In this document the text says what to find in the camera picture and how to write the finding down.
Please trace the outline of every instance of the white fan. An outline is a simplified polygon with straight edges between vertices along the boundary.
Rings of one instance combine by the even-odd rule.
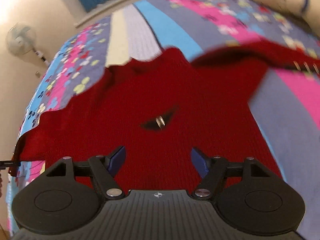
[[[43,53],[35,49],[36,32],[29,26],[17,23],[12,27],[6,38],[8,50],[15,56],[20,56],[33,50],[33,52],[47,65],[49,62]]]

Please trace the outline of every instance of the red knit fabric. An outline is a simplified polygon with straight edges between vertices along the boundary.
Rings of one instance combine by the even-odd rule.
[[[63,156],[83,161],[124,145],[126,161],[116,175],[124,190],[193,190],[200,178],[190,160],[192,147],[234,162],[253,156],[280,175],[248,107],[269,56],[275,65],[314,62],[260,42],[220,49],[192,64],[178,49],[168,49],[151,62],[112,66],[65,109],[41,115],[40,124],[20,140],[20,160],[45,159],[48,167]],[[141,126],[174,107],[163,130]]]

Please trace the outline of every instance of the round black disc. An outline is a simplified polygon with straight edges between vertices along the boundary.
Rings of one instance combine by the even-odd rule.
[[[231,226],[262,236],[295,230],[305,211],[301,196],[285,182],[260,178],[225,188],[217,208]]]
[[[75,180],[54,177],[25,187],[12,202],[20,227],[40,234],[60,234],[87,224],[98,212],[94,190]]]

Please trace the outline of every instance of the bed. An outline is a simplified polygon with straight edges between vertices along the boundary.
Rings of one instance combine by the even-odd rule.
[[[318,39],[281,14],[250,0],[141,0],[90,25],[61,47],[26,109],[19,136],[36,127],[45,111],[64,108],[90,88],[105,67],[130,57],[150,60],[161,48],[178,47],[188,60],[221,46],[267,38],[317,58]],[[316,75],[270,69],[249,102],[251,112],[284,180],[306,203],[298,232],[320,238],[320,80]],[[44,171],[44,161],[21,162],[6,195],[11,234],[14,196]]]

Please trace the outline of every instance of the wall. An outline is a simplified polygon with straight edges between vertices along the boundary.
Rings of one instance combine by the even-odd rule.
[[[74,18],[62,0],[0,0],[0,159],[10,159],[25,108],[40,82],[36,71],[46,67],[32,53],[14,57],[5,38],[17,22],[33,27],[36,47],[51,60],[61,45],[77,33]],[[6,186],[7,173],[1,171]],[[0,198],[0,223],[6,228],[5,188]]]

